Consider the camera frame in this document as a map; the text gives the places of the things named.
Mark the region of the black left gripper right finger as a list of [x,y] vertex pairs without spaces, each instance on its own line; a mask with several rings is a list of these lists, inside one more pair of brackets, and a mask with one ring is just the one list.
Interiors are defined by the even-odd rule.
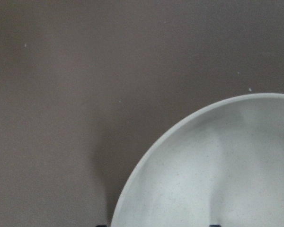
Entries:
[[214,224],[210,224],[209,227],[222,227],[222,226],[220,224],[214,223]]

